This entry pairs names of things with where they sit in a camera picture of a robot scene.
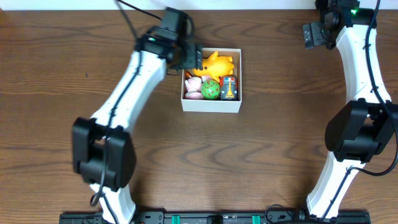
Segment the orange duck toy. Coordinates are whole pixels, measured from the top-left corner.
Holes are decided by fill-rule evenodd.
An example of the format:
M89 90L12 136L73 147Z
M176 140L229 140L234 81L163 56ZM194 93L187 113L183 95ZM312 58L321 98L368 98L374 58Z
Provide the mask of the orange duck toy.
M194 68L192 71L195 76L209 76L211 79L220 82L221 77L234 74L233 57L220 56L216 50L208 58L202 60L200 68Z

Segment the pink pig toy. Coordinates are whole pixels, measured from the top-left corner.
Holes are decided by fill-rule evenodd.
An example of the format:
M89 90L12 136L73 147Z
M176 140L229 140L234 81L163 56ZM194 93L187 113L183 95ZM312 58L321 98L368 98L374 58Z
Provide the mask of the pink pig toy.
M201 93L202 79L193 76L190 72L185 72L185 99L187 100L203 100L204 97Z

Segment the green number ball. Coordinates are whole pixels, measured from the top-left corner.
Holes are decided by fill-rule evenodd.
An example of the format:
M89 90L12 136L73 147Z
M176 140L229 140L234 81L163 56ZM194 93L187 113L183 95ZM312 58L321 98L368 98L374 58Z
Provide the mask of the green number ball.
M221 86L215 80L207 80L201 85L201 94L205 100L217 100L221 93Z

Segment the red toy fire truck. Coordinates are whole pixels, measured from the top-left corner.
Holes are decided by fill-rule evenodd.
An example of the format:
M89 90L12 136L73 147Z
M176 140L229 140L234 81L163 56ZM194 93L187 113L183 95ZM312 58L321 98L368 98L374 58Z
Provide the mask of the red toy fire truck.
M238 99L237 79L234 76L225 76L220 79L220 99L236 101Z

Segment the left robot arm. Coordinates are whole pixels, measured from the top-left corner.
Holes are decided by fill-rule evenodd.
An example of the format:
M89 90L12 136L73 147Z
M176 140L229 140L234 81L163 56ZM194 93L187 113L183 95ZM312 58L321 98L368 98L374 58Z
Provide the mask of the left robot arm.
M91 118L72 126L73 170L94 191L101 213L82 223L132 223L136 205L129 182L136 167L132 132L146 101L169 69L200 68L201 45L192 42L193 19L168 7L159 26L136 39L124 75Z

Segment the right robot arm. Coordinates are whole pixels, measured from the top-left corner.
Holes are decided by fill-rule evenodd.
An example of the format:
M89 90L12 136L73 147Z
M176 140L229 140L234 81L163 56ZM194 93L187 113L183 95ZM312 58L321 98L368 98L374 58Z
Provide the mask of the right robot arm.
M345 75L346 104L325 130L326 163L315 188L306 199L311 221L360 222L362 214L339 213L340 203L355 176L384 176L397 166L397 159L384 171L372 172L365 165L397 136L397 105L384 85L376 51L378 8L361 8L357 0L316 0L319 21L303 26L306 49L324 45L338 49Z

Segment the white cardboard box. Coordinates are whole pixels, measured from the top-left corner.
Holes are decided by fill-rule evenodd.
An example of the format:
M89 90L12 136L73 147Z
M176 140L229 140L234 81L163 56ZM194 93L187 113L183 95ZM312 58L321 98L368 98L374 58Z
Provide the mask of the white cardboard box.
M237 113L242 102L242 83L241 83L241 50L240 49L221 49L221 48L203 48L202 59L208 58L214 51L218 51L220 56L232 56L234 63L234 74L232 76L237 79L238 99L236 101L221 100L220 96L217 100L187 100L185 99L185 72L190 72L193 76L193 69L182 71L182 93L181 101L184 111L193 112L217 112L217 113ZM209 76L200 77L202 83L212 80Z

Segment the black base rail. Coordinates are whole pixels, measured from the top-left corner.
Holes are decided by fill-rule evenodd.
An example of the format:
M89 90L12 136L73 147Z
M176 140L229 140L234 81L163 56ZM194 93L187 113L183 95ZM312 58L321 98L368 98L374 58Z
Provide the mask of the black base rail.
M142 212L131 221L137 224L266 224L336 223L371 224L368 212L340 212L335 218L306 217L302 211L269 210L267 213L164 213Z

